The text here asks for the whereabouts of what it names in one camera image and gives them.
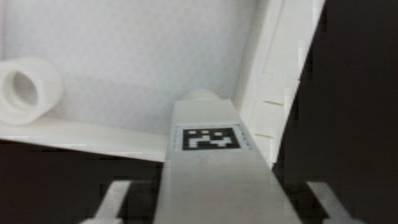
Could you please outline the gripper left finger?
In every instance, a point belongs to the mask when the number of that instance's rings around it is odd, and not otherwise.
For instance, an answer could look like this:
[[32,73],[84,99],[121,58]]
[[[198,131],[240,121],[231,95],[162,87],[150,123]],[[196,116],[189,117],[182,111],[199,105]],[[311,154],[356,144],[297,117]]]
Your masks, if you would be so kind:
[[119,212],[130,188],[139,188],[148,184],[150,181],[144,180],[118,180],[110,183],[94,216],[78,224],[126,224],[126,220],[119,217]]

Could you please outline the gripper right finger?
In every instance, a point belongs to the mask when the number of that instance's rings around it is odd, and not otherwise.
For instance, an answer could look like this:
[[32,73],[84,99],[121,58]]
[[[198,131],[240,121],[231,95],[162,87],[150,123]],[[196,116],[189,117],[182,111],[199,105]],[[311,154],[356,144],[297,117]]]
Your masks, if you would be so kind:
[[286,183],[285,191],[302,224],[366,224],[352,216],[325,182]]

